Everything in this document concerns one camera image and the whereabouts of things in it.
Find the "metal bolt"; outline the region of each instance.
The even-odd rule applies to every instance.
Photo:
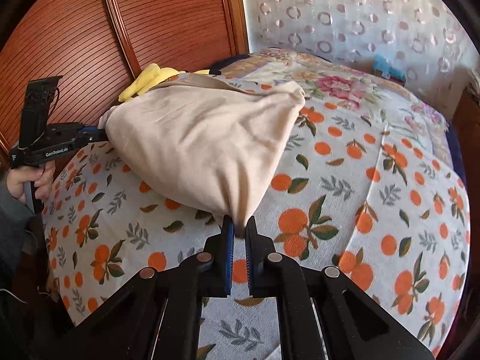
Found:
[[[279,263],[280,261],[282,261],[282,255],[280,253],[270,253],[268,256],[267,256],[267,259],[270,260],[271,262],[273,263]]]
[[[143,268],[140,271],[140,277],[142,279],[150,279],[150,278],[153,278],[154,275],[155,275],[155,269],[150,268],[149,266],[147,266],[146,268]]]
[[[197,254],[197,260],[201,263],[206,263],[212,259],[212,255],[208,252],[203,251],[202,253]]]
[[[335,279],[340,276],[340,271],[334,266],[329,266],[325,268],[325,275],[327,275],[329,278]]]

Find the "wallpaper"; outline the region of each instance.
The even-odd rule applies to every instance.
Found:
[[[369,71],[379,54],[451,117],[479,54],[441,0],[244,0],[250,51],[282,47]]]

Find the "bedsheet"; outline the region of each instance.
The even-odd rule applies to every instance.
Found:
[[[295,80],[309,96],[255,212],[259,232],[303,266],[339,266],[437,354],[470,251],[468,197],[444,155],[445,119],[393,83],[311,55],[268,49],[223,74],[253,92]],[[109,143],[72,159],[43,221],[75,324],[142,267],[175,267],[219,232],[211,213],[151,190]],[[246,282],[236,238],[232,296],[204,299],[199,359],[279,358],[275,301],[252,299]]]

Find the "human hand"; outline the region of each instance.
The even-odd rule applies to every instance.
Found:
[[[10,169],[6,178],[7,189],[14,198],[25,204],[26,198],[23,192],[23,183],[34,181],[34,185],[37,187],[35,197],[42,200],[47,199],[52,191],[54,173],[55,161],[47,162],[44,169],[29,166]]]

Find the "louvered wood panel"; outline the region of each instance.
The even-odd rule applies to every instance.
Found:
[[[235,54],[223,0],[117,2],[142,68],[156,62],[195,71]]]
[[[63,75],[49,122],[94,124],[132,78],[103,0],[37,0],[0,52],[0,131],[18,139],[29,80]]]

